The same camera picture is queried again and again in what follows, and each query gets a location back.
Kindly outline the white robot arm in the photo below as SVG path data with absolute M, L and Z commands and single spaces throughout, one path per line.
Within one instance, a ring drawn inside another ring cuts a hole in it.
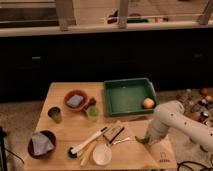
M 193 141 L 213 152 L 213 128 L 183 115 L 184 107 L 177 101 L 159 104 L 154 109 L 153 120 L 149 123 L 145 137 L 148 142 L 164 139 L 170 128 L 175 128 Z

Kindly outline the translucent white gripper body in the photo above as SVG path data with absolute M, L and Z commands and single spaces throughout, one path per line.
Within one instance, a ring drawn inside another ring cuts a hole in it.
M 163 127 L 155 127 L 154 125 L 149 125 L 145 134 L 146 142 L 149 146 L 152 146 L 162 139 L 164 139 L 167 135 L 167 130 Z

